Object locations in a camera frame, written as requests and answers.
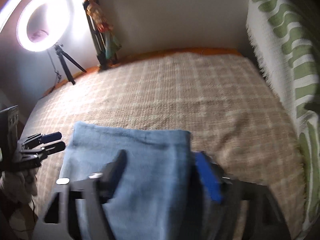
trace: blue towel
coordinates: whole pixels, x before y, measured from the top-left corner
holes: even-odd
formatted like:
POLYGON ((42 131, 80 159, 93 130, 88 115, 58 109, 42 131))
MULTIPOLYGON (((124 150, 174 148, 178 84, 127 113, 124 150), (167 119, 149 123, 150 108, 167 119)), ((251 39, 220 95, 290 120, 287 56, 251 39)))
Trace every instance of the blue towel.
MULTIPOLYGON (((103 205, 116 239, 176 239, 188 192, 190 133, 76 122, 60 178, 86 179, 113 161, 120 149, 128 152, 127 168, 114 198, 103 205)), ((84 203, 77 207, 81 234, 90 239, 84 203)))

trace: green striped blanket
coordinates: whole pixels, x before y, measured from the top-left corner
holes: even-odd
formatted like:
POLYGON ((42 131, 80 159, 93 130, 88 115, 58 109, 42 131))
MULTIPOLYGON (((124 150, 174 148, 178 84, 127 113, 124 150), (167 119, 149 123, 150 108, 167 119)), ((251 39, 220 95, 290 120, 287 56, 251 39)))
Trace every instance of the green striped blanket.
POLYGON ((303 230, 320 200, 319 30, 303 0, 249 0, 247 29, 259 67, 295 126, 306 177, 303 230))

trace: white wall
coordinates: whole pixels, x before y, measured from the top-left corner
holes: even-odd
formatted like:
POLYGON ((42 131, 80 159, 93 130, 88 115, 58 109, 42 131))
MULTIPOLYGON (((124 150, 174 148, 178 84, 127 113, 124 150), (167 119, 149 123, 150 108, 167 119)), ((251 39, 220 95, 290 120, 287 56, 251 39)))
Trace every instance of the white wall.
MULTIPOLYGON (((46 51, 23 49, 16 24, 23 0, 0 34, 0 88, 28 116, 55 79, 46 51)), ((96 65, 82 0, 68 0, 71 22, 60 42, 84 68, 96 65)), ((115 34, 123 45, 119 56, 184 47, 236 48, 252 56, 245 30, 248 0, 100 0, 115 34)), ((54 51, 52 56, 63 73, 54 51)), ((72 73, 78 71, 69 65, 72 73)))
MULTIPOLYGON (((5 93, 0 89, 0 110, 6 109, 7 107, 10 107, 10 106, 15 106, 15 105, 10 102, 10 100, 5 95, 5 93)), ((19 121, 22 122, 23 124, 26 124, 27 118, 23 114, 19 113, 19 121)))

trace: plaid pattern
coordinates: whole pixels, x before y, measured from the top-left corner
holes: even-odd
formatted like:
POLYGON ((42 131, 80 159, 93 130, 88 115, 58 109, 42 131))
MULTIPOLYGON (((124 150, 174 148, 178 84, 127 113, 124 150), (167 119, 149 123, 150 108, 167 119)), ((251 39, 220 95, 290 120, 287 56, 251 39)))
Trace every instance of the plaid pattern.
MULTIPOLYGON (((264 179, 292 236, 304 217, 304 178, 289 117, 252 63, 235 55, 175 54, 85 75, 39 100, 23 136, 61 131, 75 121, 134 129, 189 130, 192 149, 214 155, 240 179, 264 179)), ((39 211, 59 176, 63 153, 38 172, 39 211)))

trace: blue plastic part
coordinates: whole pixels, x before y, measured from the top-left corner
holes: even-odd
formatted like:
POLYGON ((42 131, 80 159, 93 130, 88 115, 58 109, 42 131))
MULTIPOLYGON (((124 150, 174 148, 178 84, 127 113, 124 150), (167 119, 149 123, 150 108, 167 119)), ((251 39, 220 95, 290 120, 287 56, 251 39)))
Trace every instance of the blue plastic part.
POLYGON ((196 168, 199 173, 202 184, 207 189, 211 200, 216 201, 220 204, 223 200, 223 196, 221 194, 220 180, 212 170, 210 163, 207 162, 203 153, 196 152, 195 157, 196 157, 196 168))
POLYGON ((51 134, 47 134, 42 136, 42 138, 40 139, 40 143, 49 143, 49 142, 54 142, 54 141, 58 141, 62 138, 62 134, 60 132, 54 132, 51 134))

